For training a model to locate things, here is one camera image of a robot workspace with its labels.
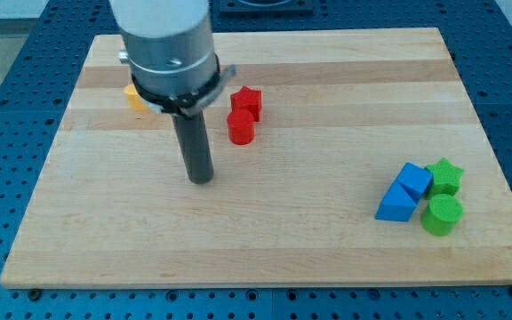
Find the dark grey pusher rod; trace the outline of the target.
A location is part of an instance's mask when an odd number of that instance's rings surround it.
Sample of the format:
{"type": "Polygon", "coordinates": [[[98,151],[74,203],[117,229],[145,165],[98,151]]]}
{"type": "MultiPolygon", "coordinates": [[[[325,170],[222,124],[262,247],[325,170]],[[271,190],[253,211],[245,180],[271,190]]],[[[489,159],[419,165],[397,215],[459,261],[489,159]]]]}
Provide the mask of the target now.
{"type": "Polygon", "coordinates": [[[172,122],[189,180],[195,184],[208,183],[213,178],[213,165],[204,115],[174,115],[172,122]]]}

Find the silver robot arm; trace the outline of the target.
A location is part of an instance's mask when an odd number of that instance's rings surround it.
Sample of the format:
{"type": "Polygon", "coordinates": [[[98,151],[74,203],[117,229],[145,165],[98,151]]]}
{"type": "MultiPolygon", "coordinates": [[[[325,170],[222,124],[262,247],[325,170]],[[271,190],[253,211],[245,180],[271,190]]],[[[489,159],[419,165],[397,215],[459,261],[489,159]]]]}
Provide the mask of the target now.
{"type": "Polygon", "coordinates": [[[172,117],[188,178],[213,178],[204,109],[236,75],[220,67],[206,0],[110,0],[124,42],[119,59],[131,70],[142,102],[172,117]]]}

